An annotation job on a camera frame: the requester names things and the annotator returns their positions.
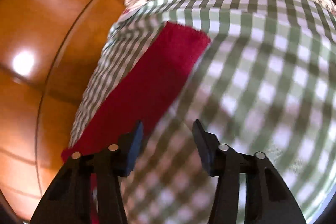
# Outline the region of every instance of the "black plastic bracket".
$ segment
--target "black plastic bracket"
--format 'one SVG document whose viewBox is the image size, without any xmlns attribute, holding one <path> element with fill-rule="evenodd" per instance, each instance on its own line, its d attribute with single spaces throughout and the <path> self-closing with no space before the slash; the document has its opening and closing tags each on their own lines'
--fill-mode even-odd
<svg viewBox="0 0 336 224">
<path fill-rule="evenodd" d="M 90 176 L 97 175 L 100 224 L 127 224 L 119 177 L 127 177 L 139 155 L 143 125 L 121 135 L 118 144 L 92 155 L 69 157 L 38 204 L 31 224 L 90 224 Z"/>
<path fill-rule="evenodd" d="M 305 218 L 286 183 L 263 152 L 237 153 L 220 144 L 216 135 L 205 132 L 200 121 L 193 125 L 202 167 L 218 177 L 215 199 L 208 224 L 236 224 L 239 174 L 246 174 L 244 224 L 306 224 Z"/>
</svg>

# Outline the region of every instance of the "checkered tablecloth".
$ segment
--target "checkered tablecloth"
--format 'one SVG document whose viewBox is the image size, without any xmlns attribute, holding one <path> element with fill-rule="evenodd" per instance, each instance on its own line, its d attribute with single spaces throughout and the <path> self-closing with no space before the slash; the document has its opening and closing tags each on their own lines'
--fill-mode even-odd
<svg viewBox="0 0 336 224">
<path fill-rule="evenodd" d="M 237 152 L 264 151 L 309 221 L 336 179 L 336 21 L 312 1 L 150 0 L 112 26 L 70 146 L 166 21 L 212 42 L 121 182 L 129 222 L 207 223 L 217 178 L 202 170 L 195 119 Z"/>
</svg>

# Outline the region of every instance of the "pink flower print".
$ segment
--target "pink flower print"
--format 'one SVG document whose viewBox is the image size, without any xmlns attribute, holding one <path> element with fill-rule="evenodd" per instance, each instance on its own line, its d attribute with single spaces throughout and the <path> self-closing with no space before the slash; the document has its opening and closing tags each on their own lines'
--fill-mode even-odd
<svg viewBox="0 0 336 224">
<path fill-rule="evenodd" d="M 130 9 L 125 9 L 125 10 L 123 11 L 122 15 L 127 14 L 129 11 L 130 11 Z"/>
</svg>

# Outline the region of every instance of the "red towel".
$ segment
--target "red towel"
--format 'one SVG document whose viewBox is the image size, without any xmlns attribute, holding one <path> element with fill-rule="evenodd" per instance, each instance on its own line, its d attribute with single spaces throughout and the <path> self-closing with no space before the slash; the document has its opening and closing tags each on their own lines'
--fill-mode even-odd
<svg viewBox="0 0 336 224">
<path fill-rule="evenodd" d="M 161 33 L 128 75 L 107 96 L 74 147 L 62 152 L 93 154 L 117 143 L 141 120 L 148 135 L 181 92 L 195 62 L 210 39 L 191 27 L 167 22 Z M 91 176 L 91 190 L 96 177 Z M 91 222 L 98 223 L 95 210 Z"/>
</svg>

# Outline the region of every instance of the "silver screw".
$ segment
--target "silver screw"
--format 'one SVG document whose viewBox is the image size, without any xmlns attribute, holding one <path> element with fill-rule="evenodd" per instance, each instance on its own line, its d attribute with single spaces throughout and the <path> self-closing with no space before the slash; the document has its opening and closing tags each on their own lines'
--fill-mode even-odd
<svg viewBox="0 0 336 224">
<path fill-rule="evenodd" d="M 261 160 L 263 160 L 264 158 L 266 158 L 266 155 L 263 152 L 257 152 L 255 154 L 255 156 Z"/>
<path fill-rule="evenodd" d="M 225 143 L 221 143 L 220 145 L 218 145 L 218 148 L 219 150 L 222 150 L 222 151 L 228 151 L 230 147 Z"/>
<path fill-rule="evenodd" d="M 73 153 L 73 154 L 71 155 L 71 158 L 73 158 L 74 160 L 76 160 L 76 159 L 79 159 L 81 156 L 82 156 L 81 153 L 79 153 L 79 152 L 75 152 L 75 153 Z"/>
<path fill-rule="evenodd" d="M 111 144 L 109 146 L 110 151 L 117 151 L 119 149 L 119 146 L 117 144 Z"/>
</svg>

